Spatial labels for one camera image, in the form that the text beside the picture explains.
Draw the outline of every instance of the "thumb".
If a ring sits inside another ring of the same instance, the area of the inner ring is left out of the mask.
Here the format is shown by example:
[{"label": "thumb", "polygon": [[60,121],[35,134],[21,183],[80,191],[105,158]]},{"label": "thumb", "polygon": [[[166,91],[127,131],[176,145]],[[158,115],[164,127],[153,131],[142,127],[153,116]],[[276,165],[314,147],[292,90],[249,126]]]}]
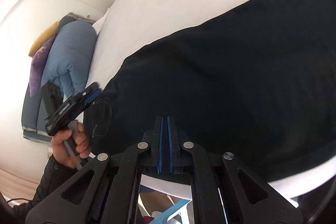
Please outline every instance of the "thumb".
[{"label": "thumb", "polygon": [[58,131],[55,134],[55,136],[53,136],[53,138],[51,140],[51,145],[52,146],[60,145],[61,143],[63,143],[63,141],[69,139],[71,134],[72,134],[72,130],[60,130],[60,131]]}]

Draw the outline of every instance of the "red object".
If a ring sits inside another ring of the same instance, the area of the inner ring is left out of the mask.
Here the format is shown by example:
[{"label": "red object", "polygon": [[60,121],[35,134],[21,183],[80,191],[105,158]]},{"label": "red object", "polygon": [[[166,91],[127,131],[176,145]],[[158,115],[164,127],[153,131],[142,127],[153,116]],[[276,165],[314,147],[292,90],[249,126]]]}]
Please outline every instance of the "red object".
[{"label": "red object", "polygon": [[150,223],[152,220],[154,220],[155,218],[151,217],[151,216],[143,216],[143,220],[145,220],[145,223],[148,224]]}]

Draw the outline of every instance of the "finger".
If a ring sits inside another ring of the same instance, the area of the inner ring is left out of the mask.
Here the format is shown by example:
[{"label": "finger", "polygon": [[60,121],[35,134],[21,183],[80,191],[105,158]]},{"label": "finger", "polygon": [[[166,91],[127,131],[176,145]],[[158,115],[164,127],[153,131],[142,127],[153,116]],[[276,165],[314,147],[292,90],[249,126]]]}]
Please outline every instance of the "finger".
[{"label": "finger", "polygon": [[81,122],[77,123],[77,128],[78,128],[79,132],[83,132],[84,131],[84,126],[83,126],[83,124]]},{"label": "finger", "polygon": [[55,134],[55,136],[53,136],[53,138],[51,139],[51,145],[52,146],[60,145],[61,143],[63,143],[63,141],[69,139],[71,134],[72,134],[71,130],[58,131]]},{"label": "finger", "polygon": [[91,146],[89,146],[82,153],[80,153],[79,157],[82,158],[82,159],[86,159],[89,156],[90,153],[91,153]]},{"label": "finger", "polygon": [[78,153],[82,153],[86,148],[89,146],[89,140],[86,139],[84,142],[82,142],[80,145],[77,145],[76,151]]},{"label": "finger", "polygon": [[84,132],[79,132],[78,135],[77,135],[77,137],[76,137],[76,139],[75,139],[76,145],[80,145],[86,139],[87,139],[86,134]]}]

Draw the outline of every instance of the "blue blanket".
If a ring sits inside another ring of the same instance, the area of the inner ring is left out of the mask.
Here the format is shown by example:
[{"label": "blue blanket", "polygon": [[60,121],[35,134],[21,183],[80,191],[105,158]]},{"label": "blue blanket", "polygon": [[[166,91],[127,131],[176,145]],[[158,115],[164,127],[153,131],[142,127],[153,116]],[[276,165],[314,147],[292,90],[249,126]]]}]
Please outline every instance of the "blue blanket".
[{"label": "blue blanket", "polygon": [[96,41],[96,32],[88,22],[74,21],[65,25],[50,49],[41,86],[54,82],[66,97],[83,91]]}]

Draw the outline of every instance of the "black sleeve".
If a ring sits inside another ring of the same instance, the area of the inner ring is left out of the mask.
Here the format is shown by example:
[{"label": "black sleeve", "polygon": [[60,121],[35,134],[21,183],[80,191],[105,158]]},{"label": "black sleeve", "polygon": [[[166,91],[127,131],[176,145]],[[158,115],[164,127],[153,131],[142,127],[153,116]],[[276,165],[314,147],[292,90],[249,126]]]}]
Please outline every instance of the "black sleeve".
[{"label": "black sleeve", "polygon": [[40,185],[36,189],[33,200],[13,207],[16,217],[20,220],[24,220],[28,212],[37,205],[39,201],[43,200],[61,186],[76,172],[76,169],[71,169],[58,163],[52,155],[44,169],[44,174],[41,178]]}]

